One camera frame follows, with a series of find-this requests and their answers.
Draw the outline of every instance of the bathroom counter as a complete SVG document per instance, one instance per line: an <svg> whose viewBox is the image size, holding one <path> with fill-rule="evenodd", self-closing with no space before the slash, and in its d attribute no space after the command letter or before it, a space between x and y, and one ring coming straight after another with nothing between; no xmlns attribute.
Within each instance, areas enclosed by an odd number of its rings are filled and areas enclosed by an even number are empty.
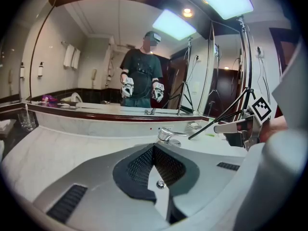
<svg viewBox="0 0 308 231"><path fill-rule="evenodd" d="M229 156L246 155L243 148L231 147L219 137L201 134L191 141L187 137L177 139L184 149ZM154 142L157 142L157 135L94 137L40 126L10 151L1 168L11 188L33 202L47 186L91 158Z"/></svg>

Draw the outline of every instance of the black t-shirt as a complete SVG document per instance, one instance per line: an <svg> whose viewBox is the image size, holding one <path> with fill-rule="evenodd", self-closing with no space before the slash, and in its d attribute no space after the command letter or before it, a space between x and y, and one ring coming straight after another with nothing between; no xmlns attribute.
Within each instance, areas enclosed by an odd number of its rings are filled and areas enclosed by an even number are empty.
<svg viewBox="0 0 308 231"><path fill-rule="evenodd" d="M152 79L163 77L158 57L144 54L139 49L129 50L120 68L127 69L128 77L134 81L132 98L150 98Z"/></svg>

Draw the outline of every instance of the black rubber pad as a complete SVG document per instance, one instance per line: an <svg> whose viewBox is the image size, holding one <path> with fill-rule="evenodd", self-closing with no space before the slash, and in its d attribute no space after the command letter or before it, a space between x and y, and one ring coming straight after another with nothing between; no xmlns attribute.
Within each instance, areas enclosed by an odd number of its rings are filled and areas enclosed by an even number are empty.
<svg viewBox="0 0 308 231"><path fill-rule="evenodd" d="M240 167L239 165L228 164L228 163L224 163L224 162L217 164L217 166L222 167L222 168L226 168L226 169L230 169L230 170L234 170L234 171L237 171Z"/></svg>
<svg viewBox="0 0 308 231"><path fill-rule="evenodd" d="M66 223L88 188L73 185L46 213L61 223Z"/></svg>

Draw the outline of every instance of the light stand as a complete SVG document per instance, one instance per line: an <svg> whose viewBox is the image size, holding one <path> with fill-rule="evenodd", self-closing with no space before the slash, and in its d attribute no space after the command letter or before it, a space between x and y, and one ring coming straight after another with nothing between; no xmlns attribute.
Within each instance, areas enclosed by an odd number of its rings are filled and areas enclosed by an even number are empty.
<svg viewBox="0 0 308 231"><path fill-rule="evenodd" d="M188 50L187 50L188 54L187 54L187 69L189 67L189 62L190 62L190 59L191 59L191 52L192 52L192 37L188 37ZM188 91L188 95L189 95L189 99L188 97L186 96L186 94L184 93L185 92L185 86L187 87L187 91ZM180 94L174 96L174 94L180 89L183 87L183 90ZM165 103L165 105L162 107L162 109L169 103L170 100L172 99L175 99L175 98L178 98L180 97L180 103L179 103L179 110L178 110L178 116L180 115L180 108L181 108L181 104L182 104L182 101L183 101L183 96L187 99L188 103L192 106L192 112L193 112L193 101L192 101L192 97L191 97L191 93L189 91L189 87L188 87L188 84L186 81L183 81L179 87L174 91L174 93L170 96L169 100Z"/></svg>
<svg viewBox="0 0 308 231"><path fill-rule="evenodd" d="M217 90L217 84L218 84L218 76L219 76L219 45L217 45L217 44L215 44L215 50L216 50L216 53L215 53L215 56L217 57L217 67L216 67L216 70L217 70L217 73L216 73L216 82L215 82L215 87L214 87L214 89L210 92L210 94L208 95L208 97L207 98L209 98L211 95L212 95L212 93L213 94L215 94L216 93L216 95L218 96L218 99L219 99L219 102L220 102L220 108L221 108L221 111L223 112L224 111L224 108L223 108L223 105L222 105L222 101L221 101L221 98L220 98L220 95L219 95L219 92L218 92L218 90ZM215 101L214 101L214 98L212 99L212 101L210 101L209 102L209 104L210 104L210 108L209 108L209 111L208 111L208 115L207 116L209 116L210 115L210 113L211 113L211 109L212 109L212 106L213 106L213 104L215 103Z"/></svg>
<svg viewBox="0 0 308 231"><path fill-rule="evenodd" d="M227 108L219 117L217 117L215 120L213 120L212 122L210 122L209 124L207 124L204 128L202 128L201 130L199 130L198 132L196 132L195 134L193 134L192 136L188 137L189 140L191 140L192 138L194 138L195 136L197 136L199 133L202 133L204 130L206 130L208 127L210 127L211 125L213 125L216 122L219 122L223 119L226 119L228 117L231 116L235 116L240 114L242 111L237 111L234 112L232 114L226 115L225 114L230 111L237 103L238 101L246 94L245 97L245 101L244 101L244 105L243 105L243 110L247 109L248 106L248 101L249 101L249 97L250 94L252 94L253 98L256 99L256 96L254 94L254 90L251 88L251 82L252 82L252 62L251 62L251 51L250 51L250 43L249 43L249 38L248 38L248 34L246 31L246 27L245 24L243 22L243 18L240 17L238 19L238 21L240 22L241 26L242 26L242 32L245 34L246 37L246 43L247 43L247 50L249 53L249 79L248 79L248 87L245 87L245 89L243 90L243 92L240 94L240 96L229 106L229 108ZM245 51L244 48L244 40L243 40L243 36L242 36L242 32L241 32L241 40L242 40L242 45L243 45L243 50Z"/></svg>

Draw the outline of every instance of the jeans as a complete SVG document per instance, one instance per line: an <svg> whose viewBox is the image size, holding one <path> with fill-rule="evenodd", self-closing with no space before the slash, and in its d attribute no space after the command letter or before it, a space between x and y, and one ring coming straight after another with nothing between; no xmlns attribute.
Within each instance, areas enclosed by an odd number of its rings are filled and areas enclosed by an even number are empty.
<svg viewBox="0 0 308 231"><path fill-rule="evenodd" d="M151 108L151 101L149 98L123 98L121 105L127 107Z"/></svg>

